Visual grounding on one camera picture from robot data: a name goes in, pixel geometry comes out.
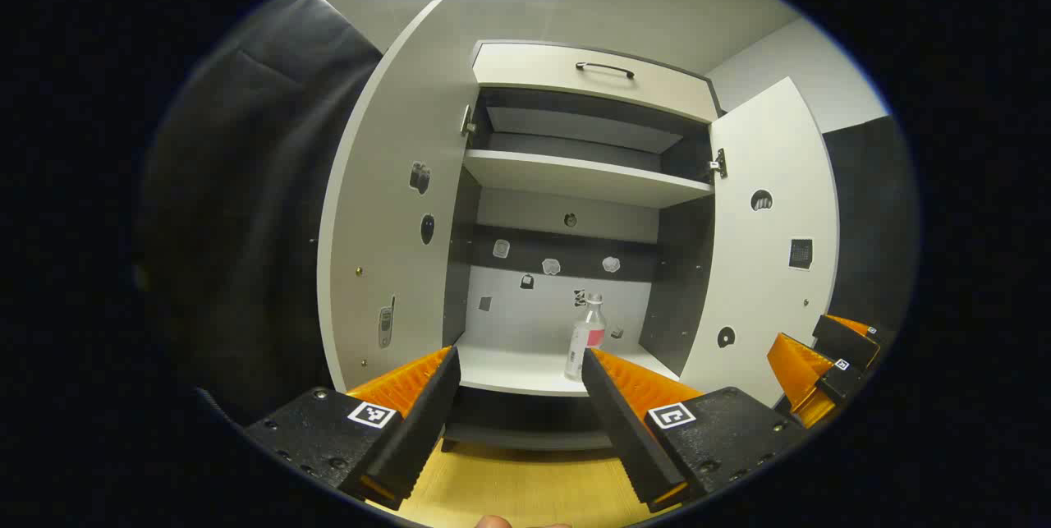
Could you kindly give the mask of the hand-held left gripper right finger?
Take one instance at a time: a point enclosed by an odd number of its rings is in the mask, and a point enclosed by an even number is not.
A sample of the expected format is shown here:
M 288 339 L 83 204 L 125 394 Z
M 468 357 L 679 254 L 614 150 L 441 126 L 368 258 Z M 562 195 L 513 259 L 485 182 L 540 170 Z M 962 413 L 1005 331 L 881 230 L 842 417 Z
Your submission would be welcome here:
M 737 487 L 806 435 L 798 422 L 736 387 L 700 393 L 594 348 L 581 362 L 594 413 L 650 512 Z

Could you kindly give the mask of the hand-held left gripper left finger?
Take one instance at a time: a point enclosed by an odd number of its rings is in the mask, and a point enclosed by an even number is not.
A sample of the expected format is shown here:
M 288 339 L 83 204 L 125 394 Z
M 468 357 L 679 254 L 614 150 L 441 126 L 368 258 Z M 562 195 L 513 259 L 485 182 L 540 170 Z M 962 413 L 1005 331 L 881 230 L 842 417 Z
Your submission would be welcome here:
M 459 386 L 461 359 L 446 346 L 348 393 L 308 389 L 245 431 L 315 482 L 397 510 L 444 436 Z

